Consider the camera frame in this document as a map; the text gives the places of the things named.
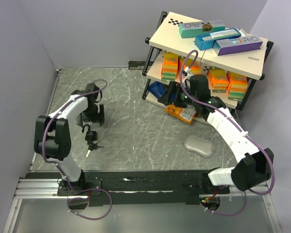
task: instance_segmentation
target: shelf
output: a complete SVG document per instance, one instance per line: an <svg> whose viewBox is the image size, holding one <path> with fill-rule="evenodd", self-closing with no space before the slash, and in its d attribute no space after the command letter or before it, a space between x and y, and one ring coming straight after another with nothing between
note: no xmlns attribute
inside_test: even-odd
<svg viewBox="0 0 291 233"><path fill-rule="evenodd" d="M262 76L267 39L259 50L217 56L213 49L205 50L202 63L259 80Z"/></svg>
<svg viewBox="0 0 291 233"><path fill-rule="evenodd" d="M197 50L197 61L200 62L203 57L204 51L200 51L198 47L194 44L195 38L181 38L178 24L176 22L175 25L173 23L169 23L171 22L171 20L178 20L178 22L183 23L201 21L195 18L169 12L166 19L162 22L154 35L151 37L149 45L182 56L188 55L188 53L192 50ZM195 53L192 54L190 58L195 58Z"/></svg>
<svg viewBox="0 0 291 233"><path fill-rule="evenodd" d="M146 99L145 99L147 102L149 102L149 103L152 103L152 104L155 104L155 105L157 105L157 106L159 106L159 107L161 107L161 108L167 108L167 106L165 106L164 104L162 104L162 103L159 103L158 101L157 101L157 98L151 93L151 92L149 92L148 93L148 95L147 95L147 97L146 97ZM202 122L202 123L204 123L204 124L208 124L208 122L206 122L202 117L194 117L194 119L193 120L196 120L196 121L198 121L198 122Z"/></svg>
<svg viewBox="0 0 291 233"><path fill-rule="evenodd" d="M147 78L154 80L154 81L159 81L163 84L169 84L169 82L166 81L162 81L161 78L161 72L162 72L162 65L163 65L163 55L162 52L159 54L159 56L156 58L156 60L154 61L152 67L150 68L150 70L148 71L148 73L146 74ZM179 72L177 74L176 80L177 83L179 83ZM213 93L211 92L211 96L217 96L219 97L226 105L227 107L233 108L235 109L237 107L237 101L234 100L229 100L227 97L227 93Z"/></svg>

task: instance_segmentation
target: checkered pattern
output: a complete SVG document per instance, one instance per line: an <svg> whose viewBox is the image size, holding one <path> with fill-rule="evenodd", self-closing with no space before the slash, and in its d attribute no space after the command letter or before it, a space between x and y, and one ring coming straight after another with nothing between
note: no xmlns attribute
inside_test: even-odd
<svg viewBox="0 0 291 233"><path fill-rule="evenodd" d="M173 18L171 18L168 23L172 23L173 25L176 25L179 27L179 25L183 22L179 22L178 20L174 20Z"/></svg>
<svg viewBox="0 0 291 233"><path fill-rule="evenodd" d="M204 66L204 69L203 69L203 71L205 71L205 72L208 72L208 71L209 71L209 67L207 67L207 66Z"/></svg>

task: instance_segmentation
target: key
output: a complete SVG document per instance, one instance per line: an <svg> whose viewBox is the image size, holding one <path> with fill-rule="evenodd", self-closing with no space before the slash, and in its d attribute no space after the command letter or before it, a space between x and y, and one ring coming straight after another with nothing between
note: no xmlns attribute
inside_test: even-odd
<svg viewBox="0 0 291 233"><path fill-rule="evenodd" d="M91 144L89 144L89 147L88 147L88 149L90 150L90 151L92 151L92 150L97 150L98 148L103 148L103 147L101 147L101 146L99 146L98 145L98 143L100 142L101 140L99 140L98 142L96 142L96 143L91 143Z"/></svg>
<svg viewBox="0 0 291 233"><path fill-rule="evenodd" d="M88 150L87 154L86 154L86 158L88 157L89 153L91 152L91 150Z"/></svg>

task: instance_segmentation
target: teal box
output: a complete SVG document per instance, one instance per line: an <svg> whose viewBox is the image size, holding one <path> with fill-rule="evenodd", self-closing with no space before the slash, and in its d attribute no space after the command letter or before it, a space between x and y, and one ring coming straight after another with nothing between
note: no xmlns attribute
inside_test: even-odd
<svg viewBox="0 0 291 233"><path fill-rule="evenodd" d="M216 40L233 39L241 36L236 28L225 29L223 31L198 35L195 44L199 50L207 50L213 47Z"/></svg>
<svg viewBox="0 0 291 233"><path fill-rule="evenodd" d="M181 23L179 26L181 38L196 37L197 35L210 32L218 32L224 29L225 24L220 19L193 23Z"/></svg>

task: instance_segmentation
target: box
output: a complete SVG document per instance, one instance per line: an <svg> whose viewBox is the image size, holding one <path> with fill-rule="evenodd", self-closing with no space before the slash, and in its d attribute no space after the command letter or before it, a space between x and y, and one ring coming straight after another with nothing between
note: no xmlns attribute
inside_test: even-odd
<svg viewBox="0 0 291 233"><path fill-rule="evenodd" d="M173 115L174 117L191 124L193 121L193 118L196 114L196 110L193 106L187 105L186 108L178 108L174 105L168 105L167 108L165 108L165 112Z"/></svg>
<svg viewBox="0 0 291 233"><path fill-rule="evenodd" d="M162 65L162 81L174 81L178 72L178 55L165 51Z"/></svg>
<svg viewBox="0 0 291 233"><path fill-rule="evenodd" d="M222 20L210 20L193 23L181 23L179 33L181 38L196 37L209 32L217 32L225 29L225 24Z"/></svg>
<svg viewBox="0 0 291 233"><path fill-rule="evenodd" d="M180 70L181 70L184 58L185 57L183 57L183 56L179 56L178 72L180 72ZM184 65L183 70L185 69L186 66L189 66L192 63L192 61L193 60L189 58L187 60L186 64ZM191 73L195 75L195 74L201 74L201 72L202 72L201 67L198 65L197 62L194 62L194 64L191 66Z"/></svg>
<svg viewBox="0 0 291 233"><path fill-rule="evenodd" d="M229 82L225 70L219 68L211 69L208 73L208 80L213 92L226 92Z"/></svg>
<svg viewBox="0 0 291 233"><path fill-rule="evenodd" d="M241 36L236 39L217 40L213 45L213 50L218 56L221 56L238 52L258 50L262 43L263 41L258 36Z"/></svg>
<svg viewBox="0 0 291 233"><path fill-rule="evenodd" d="M241 36L241 33L236 28L225 29L215 33L206 33L198 35L195 38L195 44L199 50L207 50L213 47L216 40L233 39Z"/></svg>
<svg viewBox="0 0 291 233"><path fill-rule="evenodd" d="M229 72L227 74L227 79L229 82L227 91L229 100L242 100L246 94L248 88L247 77L234 72Z"/></svg>

